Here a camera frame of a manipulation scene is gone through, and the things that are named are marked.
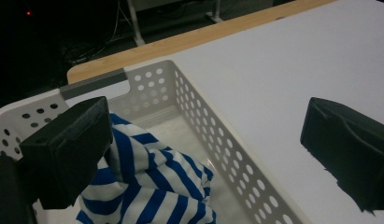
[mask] white table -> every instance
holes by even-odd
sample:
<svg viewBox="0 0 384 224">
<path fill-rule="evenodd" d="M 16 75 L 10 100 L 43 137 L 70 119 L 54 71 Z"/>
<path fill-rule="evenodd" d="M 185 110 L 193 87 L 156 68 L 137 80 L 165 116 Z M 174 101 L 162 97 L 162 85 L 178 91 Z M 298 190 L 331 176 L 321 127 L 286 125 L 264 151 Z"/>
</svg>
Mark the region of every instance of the white table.
<svg viewBox="0 0 384 224">
<path fill-rule="evenodd" d="M 384 223 L 362 213 L 300 144 L 310 97 L 384 124 L 384 4 L 338 0 L 171 56 L 313 223 Z"/>
</svg>

